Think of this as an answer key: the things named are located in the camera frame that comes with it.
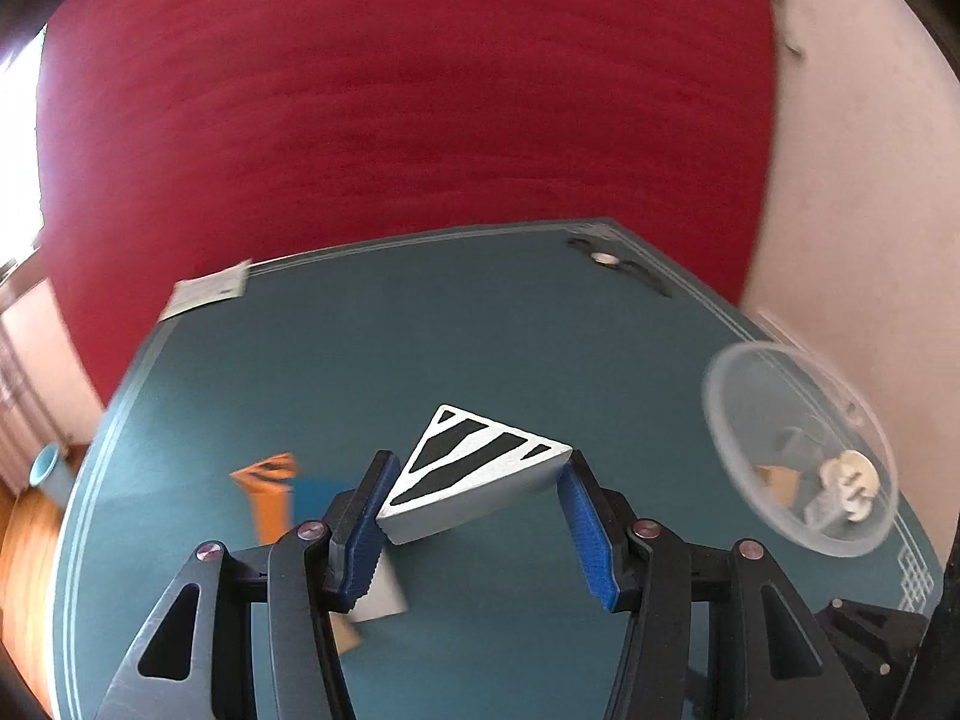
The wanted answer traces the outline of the white striped wedge block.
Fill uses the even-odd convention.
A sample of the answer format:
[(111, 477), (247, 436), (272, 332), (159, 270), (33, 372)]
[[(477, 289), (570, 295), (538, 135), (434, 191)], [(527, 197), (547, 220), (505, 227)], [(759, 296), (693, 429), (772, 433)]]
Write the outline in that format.
[(407, 598), (398, 582), (391, 556), (387, 551), (382, 551), (371, 578), (370, 588), (348, 613), (348, 619), (355, 624), (361, 624), (407, 611)]

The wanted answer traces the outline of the orange rectangular-face wedge block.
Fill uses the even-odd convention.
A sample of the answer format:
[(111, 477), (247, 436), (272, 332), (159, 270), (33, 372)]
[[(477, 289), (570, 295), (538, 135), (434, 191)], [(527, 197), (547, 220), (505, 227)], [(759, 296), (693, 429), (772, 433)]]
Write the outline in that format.
[(293, 454), (278, 454), (229, 473), (247, 496), (260, 544), (272, 544), (293, 527), (293, 488), (298, 465)]

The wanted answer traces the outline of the light wooden cube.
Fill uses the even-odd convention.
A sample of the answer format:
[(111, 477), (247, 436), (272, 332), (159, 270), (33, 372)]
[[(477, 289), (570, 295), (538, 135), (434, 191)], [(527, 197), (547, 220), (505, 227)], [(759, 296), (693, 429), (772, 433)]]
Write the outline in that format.
[(781, 465), (760, 465), (755, 468), (755, 473), (768, 494), (781, 507), (793, 507), (800, 484), (800, 473), (797, 470)]

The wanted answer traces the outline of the white ceramic cup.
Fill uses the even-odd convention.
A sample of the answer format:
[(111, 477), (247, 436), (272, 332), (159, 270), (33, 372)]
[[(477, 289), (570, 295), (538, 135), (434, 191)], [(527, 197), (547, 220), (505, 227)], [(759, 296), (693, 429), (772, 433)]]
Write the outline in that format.
[(838, 500), (851, 523), (861, 523), (871, 515), (874, 499), (880, 491), (880, 475), (872, 461), (857, 450), (844, 450), (820, 466), (822, 488)]

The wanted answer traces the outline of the white striped triangular block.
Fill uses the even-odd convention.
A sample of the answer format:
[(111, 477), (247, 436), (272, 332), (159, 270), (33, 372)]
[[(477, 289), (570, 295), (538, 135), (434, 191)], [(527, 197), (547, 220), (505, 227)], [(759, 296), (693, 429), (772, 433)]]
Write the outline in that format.
[(438, 406), (377, 512), (394, 544), (438, 535), (516, 504), (556, 483), (571, 445)]

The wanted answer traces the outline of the light wooden wedge block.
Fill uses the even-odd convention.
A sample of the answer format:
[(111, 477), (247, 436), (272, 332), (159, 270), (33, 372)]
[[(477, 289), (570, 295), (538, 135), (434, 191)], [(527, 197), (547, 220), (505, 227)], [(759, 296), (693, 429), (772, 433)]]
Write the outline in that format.
[(355, 650), (363, 642), (361, 635), (346, 614), (331, 613), (329, 614), (329, 621), (331, 621), (332, 634), (334, 634), (338, 655)]

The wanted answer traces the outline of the blue wedge block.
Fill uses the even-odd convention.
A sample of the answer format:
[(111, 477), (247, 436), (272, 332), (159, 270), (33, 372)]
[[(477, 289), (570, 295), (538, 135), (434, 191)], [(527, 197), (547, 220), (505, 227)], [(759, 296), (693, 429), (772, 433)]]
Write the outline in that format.
[(345, 493), (348, 484), (328, 479), (297, 476), (290, 481), (291, 523), (299, 525), (306, 520), (320, 520), (331, 507), (335, 496)]

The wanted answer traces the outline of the white power adapter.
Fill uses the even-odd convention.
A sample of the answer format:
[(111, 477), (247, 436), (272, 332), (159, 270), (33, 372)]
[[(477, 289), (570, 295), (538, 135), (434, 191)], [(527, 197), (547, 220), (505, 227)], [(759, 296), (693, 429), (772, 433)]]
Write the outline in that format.
[(825, 532), (838, 522), (844, 522), (848, 512), (844, 509), (843, 497), (836, 488), (822, 489), (804, 507), (805, 527), (814, 532)]

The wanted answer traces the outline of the clear plastic bowl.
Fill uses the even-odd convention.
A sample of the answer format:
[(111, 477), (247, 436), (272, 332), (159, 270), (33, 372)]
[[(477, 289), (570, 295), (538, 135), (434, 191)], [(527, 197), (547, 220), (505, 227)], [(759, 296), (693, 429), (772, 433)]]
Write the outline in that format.
[[(797, 546), (841, 559), (877, 550), (898, 514), (900, 479), (884, 427), (869, 402), (833, 367), (772, 341), (731, 344), (704, 372), (703, 414), (727, 476), (768, 527)], [(820, 466), (857, 450), (877, 468), (880, 491), (864, 522), (825, 532), (805, 527), (804, 507), (822, 491)], [(797, 499), (784, 509), (755, 468), (781, 465), (800, 473)]]

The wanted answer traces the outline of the light blue waste bin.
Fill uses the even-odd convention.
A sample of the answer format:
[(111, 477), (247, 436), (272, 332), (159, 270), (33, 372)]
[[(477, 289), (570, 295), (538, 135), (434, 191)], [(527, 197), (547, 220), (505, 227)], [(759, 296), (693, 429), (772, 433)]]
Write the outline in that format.
[(39, 489), (47, 499), (64, 511), (75, 484), (75, 473), (68, 463), (67, 452), (59, 442), (51, 442), (39, 450), (29, 468), (29, 486)]

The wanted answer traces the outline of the patterned curtain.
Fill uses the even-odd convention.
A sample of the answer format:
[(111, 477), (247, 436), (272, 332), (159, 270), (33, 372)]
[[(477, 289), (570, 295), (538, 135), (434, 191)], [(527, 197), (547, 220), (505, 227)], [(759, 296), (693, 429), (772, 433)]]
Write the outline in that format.
[(29, 470), (47, 444), (57, 444), (70, 457), (78, 444), (53, 419), (26, 372), (6, 328), (0, 340), (2, 358), (2, 483), (18, 497), (31, 486)]

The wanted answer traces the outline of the white paper leaflet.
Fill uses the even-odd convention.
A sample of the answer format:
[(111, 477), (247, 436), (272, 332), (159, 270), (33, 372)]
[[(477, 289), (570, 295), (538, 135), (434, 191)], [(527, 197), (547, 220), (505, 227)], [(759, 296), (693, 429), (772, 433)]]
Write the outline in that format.
[(240, 298), (245, 293), (249, 268), (251, 261), (243, 260), (205, 277), (178, 281), (174, 284), (171, 298), (161, 310), (158, 320), (164, 322), (213, 302)]

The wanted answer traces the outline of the window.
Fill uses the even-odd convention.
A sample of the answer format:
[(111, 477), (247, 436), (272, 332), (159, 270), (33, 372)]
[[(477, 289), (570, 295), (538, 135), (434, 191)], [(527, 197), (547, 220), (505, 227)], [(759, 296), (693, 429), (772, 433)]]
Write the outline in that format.
[(43, 229), (37, 161), (37, 88), (46, 32), (2, 64), (0, 255), (2, 271), (36, 249)]

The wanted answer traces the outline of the red quilted mattress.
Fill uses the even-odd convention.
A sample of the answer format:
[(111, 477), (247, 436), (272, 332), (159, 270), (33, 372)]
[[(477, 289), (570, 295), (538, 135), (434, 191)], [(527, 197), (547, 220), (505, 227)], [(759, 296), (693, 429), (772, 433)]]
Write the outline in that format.
[(742, 296), (771, 0), (67, 0), (41, 254), (94, 392), (172, 286), (466, 224), (608, 216)]

